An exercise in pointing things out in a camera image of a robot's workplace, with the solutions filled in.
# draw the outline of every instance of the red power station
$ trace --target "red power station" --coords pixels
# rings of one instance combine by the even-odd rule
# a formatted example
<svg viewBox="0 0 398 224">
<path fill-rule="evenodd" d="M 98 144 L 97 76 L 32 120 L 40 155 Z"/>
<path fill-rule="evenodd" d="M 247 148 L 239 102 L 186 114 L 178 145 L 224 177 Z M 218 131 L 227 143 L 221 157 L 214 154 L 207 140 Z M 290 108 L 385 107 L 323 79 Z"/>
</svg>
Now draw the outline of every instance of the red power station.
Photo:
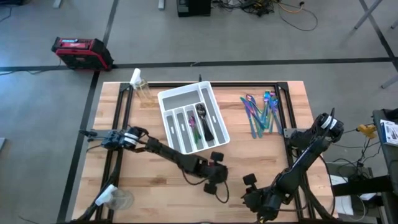
<svg viewBox="0 0 398 224">
<path fill-rule="evenodd" d="M 113 59 L 104 43 L 98 39 L 55 39 L 51 51 L 71 69 L 112 69 Z"/>
</svg>

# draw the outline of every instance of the black spoon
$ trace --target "black spoon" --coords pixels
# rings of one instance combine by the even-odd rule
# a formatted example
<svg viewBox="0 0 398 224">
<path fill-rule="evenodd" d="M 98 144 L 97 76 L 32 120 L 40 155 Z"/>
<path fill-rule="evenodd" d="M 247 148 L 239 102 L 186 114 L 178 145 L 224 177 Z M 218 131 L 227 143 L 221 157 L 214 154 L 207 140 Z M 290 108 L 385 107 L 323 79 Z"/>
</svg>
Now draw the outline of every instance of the black spoon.
<svg viewBox="0 0 398 224">
<path fill-rule="evenodd" d="M 203 132 L 205 133 L 205 139 L 206 139 L 206 141 L 212 141 L 212 140 L 214 140 L 214 136 L 213 136 L 213 134 L 211 133 L 210 128 L 209 128 L 209 126 L 207 125 L 207 122 L 206 122 L 206 119 L 205 119 L 205 116 L 206 116 L 206 109 L 205 109 L 205 107 L 204 107 L 203 105 L 201 105 L 201 104 L 198 104 L 198 105 L 196 106 L 196 108 L 197 108 L 197 113 L 198 113 L 198 115 L 199 115 L 199 118 L 201 119 L 201 124 L 202 124 L 202 126 L 203 126 Z"/>
</svg>

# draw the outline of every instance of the clear plastic bottle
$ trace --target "clear plastic bottle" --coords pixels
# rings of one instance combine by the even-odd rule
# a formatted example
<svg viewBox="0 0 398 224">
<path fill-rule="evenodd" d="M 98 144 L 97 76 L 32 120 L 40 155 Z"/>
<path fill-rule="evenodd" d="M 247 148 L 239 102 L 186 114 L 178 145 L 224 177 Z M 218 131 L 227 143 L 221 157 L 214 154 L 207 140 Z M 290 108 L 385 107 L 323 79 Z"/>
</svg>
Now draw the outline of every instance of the clear plastic bottle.
<svg viewBox="0 0 398 224">
<path fill-rule="evenodd" d="M 137 96 L 140 98 L 141 103 L 153 105 L 155 103 L 149 89 L 148 82 L 141 78 L 141 70 L 136 68 L 132 74 L 130 85 L 134 88 Z"/>
<path fill-rule="evenodd" d="M 95 200 L 95 204 L 104 204 L 112 210 L 125 210 L 131 207 L 133 201 L 134 197 L 130 191 L 118 189 L 111 184 Z"/>
</svg>

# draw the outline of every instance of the gray floor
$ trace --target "gray floor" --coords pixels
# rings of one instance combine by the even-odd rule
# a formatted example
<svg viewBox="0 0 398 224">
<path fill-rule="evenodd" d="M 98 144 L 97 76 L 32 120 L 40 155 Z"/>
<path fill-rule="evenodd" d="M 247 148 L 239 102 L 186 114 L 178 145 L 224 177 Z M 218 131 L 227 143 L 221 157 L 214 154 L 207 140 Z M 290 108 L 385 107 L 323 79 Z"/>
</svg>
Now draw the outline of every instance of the gray floor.
<svg viewBox="0 0 398 224">
<path fill-rule="evenodd" d="M 167 1 L 166 10 L 159 12 L 156 0 L 119 1 L 108 44 L 116 63 L 387 57 L 369 21 L 352 31 L 363 13 L 358 0 L 306 1 L 319 19 L 313 32 L 287 26 L 278 12 L 259 19 L 215 9 L 211 17 L 182 19 L 174 4 Z M 0 67 L 57 65 L 50 51 L 55 37 L 102 39 L 111 5 L 107 0 L 67 0 L 61 9 L 52 9 L 50 0 L 33 0 L 14 8 L 0 23 Z M 374 18 L 398 54 L 398 29 L 388 29 L 398 19 L 396 6 L 396 1 L 384 0 Z M 7 10 L 0 8 L 3 15 Z M 284 16 L 298 26 L 313 22 L 305 14 Z M 101 73 L 89 127 L 102 83 L 128 81 L 132 71 Z M 335 107 L 346 129 L 370 123 L 374 109 L 398 105 L 398 83 L 379 88 L 397 75 L 390 62 L 142 69 L 150 81 L 197 80 L 199 73 L 205 80 L 303 80 L 312 113 Z M 92 77 L 92 72 L 70 70 L 0 76 L 0 138 L 8 139 L 0 152 L 0 223 L 26 223 L 18 215 L 39 223 L 56 221 Z M 350 133 L 340 144 L 361 146 L 363 141 L 362 135 Z M 368 155 L 376 151 L 372 147 Z M 325 153 L 328 161 L 359 156 L 358 149 L 334 146 Z M 382 154 L 366 165 L 375 175 L 387 172 Z"/>
</svg>

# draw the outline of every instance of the wooden tabletop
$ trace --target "wooden tabletop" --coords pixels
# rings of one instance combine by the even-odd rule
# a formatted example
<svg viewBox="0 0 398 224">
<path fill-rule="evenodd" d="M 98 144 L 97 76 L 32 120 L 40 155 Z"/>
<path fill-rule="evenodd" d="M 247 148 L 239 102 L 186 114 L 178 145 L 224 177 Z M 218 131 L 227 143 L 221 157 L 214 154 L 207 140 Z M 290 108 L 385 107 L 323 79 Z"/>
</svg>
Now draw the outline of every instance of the wooden tabletop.
<svg viewBox="0 0 398 224">
<path fill-rule="evenodd" d="M 111 129 L 119 84 L 118 82 L 104 83 L 94 129 Z M 309 128 L 313 123 L 313 116 L 304 84 L 298 81 L 288 82 L 288 84 L 297 127 Z M 223 164 L 229 170 L 227 184 L 230 198 L 227 204 L 217 201 L 214 195 L 204 193 L 203 184 L 197 186 L 187 184 L 181 170 L 158 155 L 126 151 L 123 154 L 119 188 L 132 192 L 134 203 L 127 210 L 116 211 L 114 222 L 254 222 L 256 214 L 250 212 L 242 204 L 241 197 L 246 188 L 242 177 L 254 173 L 257 177 L 257 186 L 265 187 L 287 167 L 283 137 L 274 131 L 272 134 L 266 133 L 262 139 L 253 139 L 246 112 L 239 99 L 240 96 L 249 93 L 255 96 L 257 102 L 260 102 L 263 92 L 267 89 L 267 87 L 213 87 L 231 142 L 198 154 L 208 159 L 212 151 L 224 154 Z M 157 93 L 163 90 L 165 88 L 151 89 L 153 97 L 157 99 Z M 285 108 L 286 121 L 289 123 L 283 96 L 284 93 L 281 101 Z M 146 128 L 151 136 L 167 144 L 158 103 L 155 106 L 148 106 L 142 104 L 134 95 L 129 124 Z M 83 214 L 100 190 L 105 157 L 106 150 L 103 148 L 93 149 L 87 153 L 73 218 Z M 314 195 L 330 211 L 333 197 L 325 165 L 320 159 L 314 162 L 307 175 Z M 199 180 L 191 176 L 188 178 L 192 182 Z M 225 198 L 224 185 L 218 185 L 218 194 L 222 200 Z M 282 208 L 294 209 L 294 202 L 292 201 L 290 205 L 282 205 Z M 279 212 L 275 221 L 294 222 L 297 221 L 297 214 Z"/>
</svg>

